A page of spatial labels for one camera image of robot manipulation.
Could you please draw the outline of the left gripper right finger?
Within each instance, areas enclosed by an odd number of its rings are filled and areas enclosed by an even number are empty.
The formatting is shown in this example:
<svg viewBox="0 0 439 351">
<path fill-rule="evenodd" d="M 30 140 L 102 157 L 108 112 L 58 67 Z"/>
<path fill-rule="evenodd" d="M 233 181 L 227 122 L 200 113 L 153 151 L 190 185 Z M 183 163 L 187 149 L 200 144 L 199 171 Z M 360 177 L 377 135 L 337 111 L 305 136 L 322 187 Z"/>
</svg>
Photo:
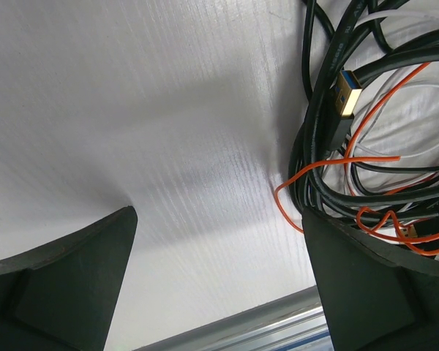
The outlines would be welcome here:
<svg viewBox="0 0 439 351">
<path fill-rule="evenodd" d="M 302 224 L 336 350 L 439 350 L 439 261 L 313 208 Z"/>
</svg>

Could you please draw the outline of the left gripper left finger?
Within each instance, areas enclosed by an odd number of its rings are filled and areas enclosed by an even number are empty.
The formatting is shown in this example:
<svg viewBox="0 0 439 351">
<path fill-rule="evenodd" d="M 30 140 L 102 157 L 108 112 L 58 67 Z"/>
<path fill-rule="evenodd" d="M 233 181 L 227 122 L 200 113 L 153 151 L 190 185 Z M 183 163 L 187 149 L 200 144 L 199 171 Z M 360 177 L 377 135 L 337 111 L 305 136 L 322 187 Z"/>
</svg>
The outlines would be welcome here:
<svg viewBox="0 0 439 351">
<path fill-rule="evenodd" d="M 137 223 L 127 206 L 0 260 L 0 350 L 103 350 Z"/>
</svg>

